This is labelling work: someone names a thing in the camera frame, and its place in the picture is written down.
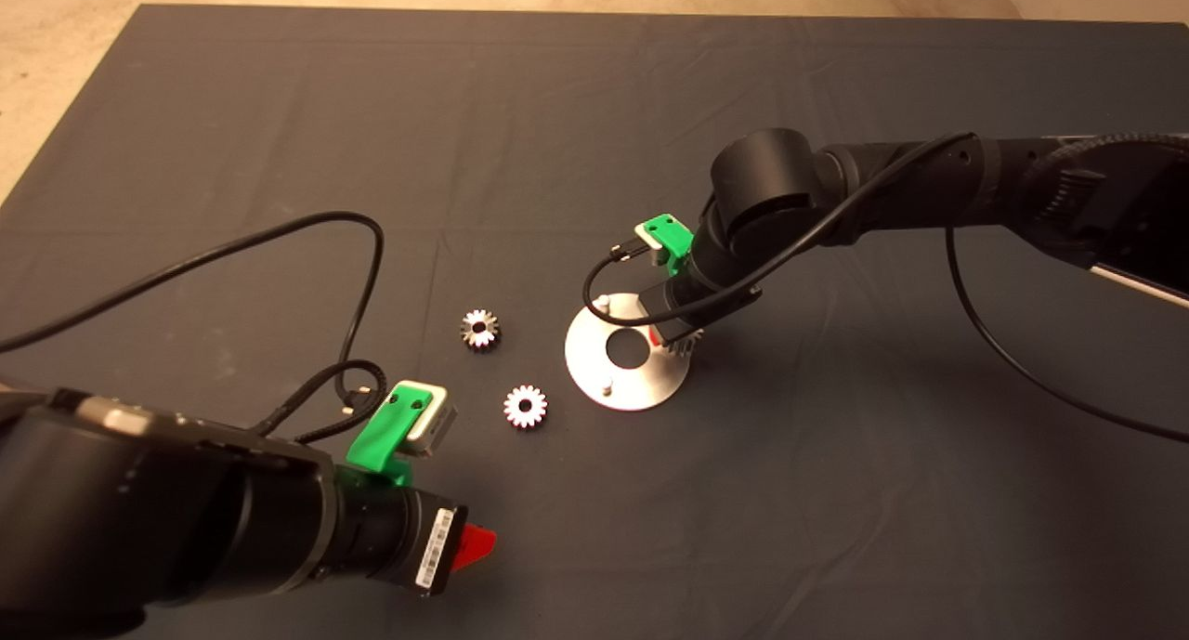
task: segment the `barcode label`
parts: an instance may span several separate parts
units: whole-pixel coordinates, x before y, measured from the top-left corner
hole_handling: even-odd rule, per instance
[[[454,510],[446,508],[438,510],[434,531],[429,534],[429,542],[426,545],[426,553],[421,556],[421,567],[417,569],[417,578],[414,581],[421,589],[429,589],[434,584],[434,575],[438,572],[438,566],[441,565],[446,537],[449,535],[449,525],[453,522]]]

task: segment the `green 3d-printed bracket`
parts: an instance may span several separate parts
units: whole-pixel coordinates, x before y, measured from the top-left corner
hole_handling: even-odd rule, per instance
[[[641,224],[641,227],[663,249],[662,259],[669,276],[674,276],[690,255],[693,233],[678,218],[662,213]]]
[[[411,484],[413,468],[409,462],[396,458],[396,450],[433,400],[428,390],[397,383],[351,444],[347,462],[379,473],[397,487]]]

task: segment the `metal disc with hole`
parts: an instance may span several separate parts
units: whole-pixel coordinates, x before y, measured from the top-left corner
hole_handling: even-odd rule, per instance
[[[603,295],[596,300],[616,318],[647,315],[636,294]],[[636,369],[616,365],[608,354],[611,334],[635,330],[648,345],[648,356]],[[649,327],[619,327],[590,310],[578,310],[566,333],[566,366],[574,384],[600,406],[614,410],[646,410],[672,396],[690,372],[690,357],[669,352],[649,335]]]

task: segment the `black cable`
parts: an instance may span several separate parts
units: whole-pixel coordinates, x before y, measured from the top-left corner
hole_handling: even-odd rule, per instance
[[[962,302],[962,309],[965,312],[967,319],[969,319],[970,324],[974,325],[974,328],[975,331],[979,332],[979,335],[981,335],[982,339],[987,341],[987,345],[989,345],[990,349],[993,349],[995,353],[1000,356],[1000,358],[1007,362],[1007,365],[1012,366],[1013,369],[1015,369],[1017,372],[1027,378],[1028,382],[1031,382],[1037,387],[1040,387],[1040,389],[1046,391],[1050,396],[1062,400],[1063,402],[1075,408],[1078,408],[1078,410],[1094,415],[1095,418],[1099,418],[1101,420],[1106,420],[1111,423],[1119,425],[1121,427],[1126,427],[1133,431],[1138,431],[1140,433],[1157,435],[1159,438],[1168,438],[1169,440],[1176,440],[1177,443],[1189,443],[1189,433],[1135,421],[1125,418],[1122,415],[1116,415],[1109,410],[1105,410],[1103,408],[1099,408],[1097,406],[1087,403],[1082,399],[1077,399],[1076,396],[1070,396],[1069,394],[1065,394],[1059,389],[1050,387],[1045,384],[1044,381],[1032,375],[1032,371],[1024,368],[1024,364],[1017,360],[1015,357],[1012,357],[1012,354],[1006,349],[1004,349],[1002,345],[1000,345],[1000,343],[990,333],[990,330],[988,330],[984,322],[982,321],[982,318],[980,318],[979,313],[974,309],[974,303],[970,302],[970,295],[967,294],[965,283],[963,283],[962,281],[962,272],[958,268],[958,255],[954,243],[954,227],[945,228],[945,258],[949,261],[950,277],[954,278],[954,289],[955,291],[957,291],[958,301]]]
[[[335,362],[329,366],[322,369],[321,371],[314,374],[309,379],[307,379],[301,387],[297,387],[297,391],[294,391],[289,399],[285,399],[284,403],[281,403],[271,415],[264,418],[256,425],[249,427],[249,431],[257,433],[259,435],[269,435],[282,422],[289,419],[297,408],[302,407],[302,403],[309,400],[327,381],[342,375],[342,371],[350,369],[358,369],[366,371],[376,379],[377,389],[365,394],[366,402],[358,408],[352,406],[354,410],[351,419],[365,420],[376,408],[379,408],[380,402],[384,400],[384,390],[388,389],[388,378],[384,377],[384,371],[373,362],[365,359],[348,359],[345,362]]]
[[[111,310],[125,301],[149,291],[149,289],[169,282],[178,276],[185,275],[196,268],[205,266],[216,259],[222,259],[226,256],[250,250],[257,245],[276,240],[307,227],[327,222],[352,222],[363,225],[371,230],[375,238],[372,259],[367,269],[367,278],[364,282],[363,291],[359,295],[359,303],[356,306],[356,312],[351,318],[351,324],[347,326],[347,333],[342,339],[342,346],[339,350],[339,362],[345,362],[347,357],[351,356],[351,346],[354,344],[356,333],[359,331],[359,322],[364,318],[365,310],[367,310],[369,301],[371,301],[372,290],[376,287],[376,278],[379,275],[380,261],[384,255],[384,230],[380,228],[379,224],[376,222],[376,220],[372,220],[372,218],[360,213],[352,213],[350,211],[331,211],[327,213],[315,213],[314,215],[297,218],[296,220],[225,243],[224,245],[213,247],[212,250],[207,250],[188,259],[183,259],[172,266],[162,269],[161,271],[145,276],[132,284],[113,291],[112,294],[107,294],[107,296],[103,296],[90,306],[80,308],[74,313],[63,315],[63,318],[58,318],[32,331],[0,340],[0,354],[12,352],[13,350],[18,350],[34,343],[40,343],[51,335],[62,333],[71,327],[76,327],[87,320],[105,313],[106,310]],[[344,401],[348,400],[351,393],[346,389],[344,374],[339,374],[334,377],[334,390],[339,395],[339,399]]]
[[[710,296],[691,301],[688,303],[678,306],[677,308],[666,310],[663,313],[656,313],[643,318],[623,319],[608,315],[606,313],[603,313],[598,308],[596,308],[594,302],[591,300],[591,289],[592,286],[594,284],[594,278],[597,278],[599,272],[602,272],[603,269],[605,269],[610,264],[629,259],[633,257],[633,255],[628,255],[624,251],[612,251],[611,255],[606,256],[598,264],[596,264],[594,269],[592,269],[591,272],[586,275],[586,280],[583,281],[583,303],[586,306],[587,310],[593,313],[596,318],[603,320],[604,322],[621,327],[638,327],[644,325],[667,322],[669,320],[675,320],[684,315],[691,315],[693,313],[698,313],[706,308],[713,308],[715,306],[718,306],[721,303],[725,303],[734,299],[738,299],[740,294],[742,294],[748,289],[751,289],[757,282],[766,278],[768,275],[770,275],[778,268],[782,266],[786,262],[792,259],[799,252],[809,249],[811,244],[816,243],[818,238],[820,238],[826,231],[829,231],[831,225],[838,221],[838,218],[842,218],[843,215],[845,215],[845,213],[849,213],[855,206],[866,201],[869,196],[872,196],[875,192],[877,192],[880,187],[883,187],[888,182],[888,180],[899,176],[904,169],[908,168],[910,165],[914,164],[921,158],[932,155],[933,152],[936,152],[936,150],[942,150],[943,148],[951,145],[955,142],[960,142],[973,136],[974,133],[971,132],[961,132],[961,133],[946,134],[944,137],[938,137],[931,142],[923,142],[923,144],[918,145],[913,150],[910,150],[899,159],[888,164],[886,168],[883,168],[877,174],[872,176],[872,178],[867,180],[866,183],[862,183],[862,186],[860,186],[854,192],[854,194],[842,200],[842,202],[839,202],[837,206],[833,207],[833,209],[826,213],[824,218],[820,218],[820,220],[816,225],[811,226],[811,228],[807,230],[807,232],[805,232],[804,234],[801,234],[800,238],[793,241],[792,245],[789,245],[785,250],[781,250],[780,253],[778,253],[775,257],[761,264],[761,266],[756,268],[755,271],[751,271],[747,276],[740,278],[738,281],[735,281],[735,283],[731,284],[730,287],[726,287],[719,291],[710,294]]]
[[[202,253],[191,256],[188,259],[183,259],[175,263],[171,266],[166,266],[161,271],[156,271],[149,276],[145,276],[132,284],[120,288],[112,294],[107,294],[93,302],[89,306],[80,308],[74,313],[63,315],[51,322],[48,322],[40,327],[32,331],[25,332],[23,334],[13,335],[5,340],[0,340],[0,353],[12,352],[34,343],[40,343],[51,335],[62,333],[69,328],[76,327],[89,319],[93,319],[115,306],[119,306],[131,299],[149,291],[155,287],[158,287],[165,282],[169,282],[176,277],[183,276],[187,272],[195,270],[196,268],[205,266],[216,259],[222,259],[237,252],[243,252],[256,247],[257,245],[263,245],[271,240],[289,236],[294,232],[304,230],[310,226],[322,225],[327,222],[352,222],[361,225],[371,230],[373,245],[372,245],[372,258],[371,264],[367,268],[367,278],[364,281],[364,287],[359,295],[359,302],[356,306],[356,310],[351,316],[351,322],[347,326],[347,333],[342,339],[342,345],[339,349],[339,360],[335,364],[322,369],[315,374],[312,378],[306,381],[301,388],[297,389],[289,399],[285,399],[284,403],[281,403],[271,415],[258,422],[252,427],[252,431],[266,435],[272,433],[277,426],[281,425],[289,416],[314,394],[322,384],[328,379],[334,379],[334,390],[339,395],[344,406],[352,408],[353,413],[351,418],[303,434],[297,438],[298,443],[313,443],[327,435],[334,435],[335,433],[341,433],[352,428],[367,418],[379,407],[380,402],[384,400],[384,394],[386,390],[386,378],[384,377],[383,370],[373,362],[363,359],[351,359],[347,357],[351,354],[351,347],[354,344],[356,334],[359,332],[359,324],[363,321],[364,314],[367,310],[367,303],[371,301],[372,290],[376,287],[376,280],[379,276],[379,266],[384,256],[384,230],[379,226],[376,220],[369,218],[367,215],[360,213],[353,213],[350,211],[331,211],[326,213],[315,213],[313,215],[306,215],[304,218],[297,218],[296,220],[285,222],[283,225],[277,225],[275,227],[250,234],[216,247],[207,250]],[[347,370],[363,370],[370,374],[376,379],[376,389],[363,393],[357,390],[347,390],[344,376]],[[327,431],[325,435],[320,435],[323,431]]]

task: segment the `gear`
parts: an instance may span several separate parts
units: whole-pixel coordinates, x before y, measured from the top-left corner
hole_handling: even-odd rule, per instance
[[[545,409],[549,402],[545,394],[531,384],[522,384],[509,391],[504,400],[504,414],[508,422],[521,429],[530,429],[545,419]]]
[[[678,357],[688,357],[693,353],[693,349],[698,346],[698,341],[702,340],[702,334],[705,332],[706,330],[692,332],[682,339],[667,344],[665,349]]]
[[[499,318],[489,310],[471,310],[463,318],[463,343],[476,352],[486,352],[499,341]]]

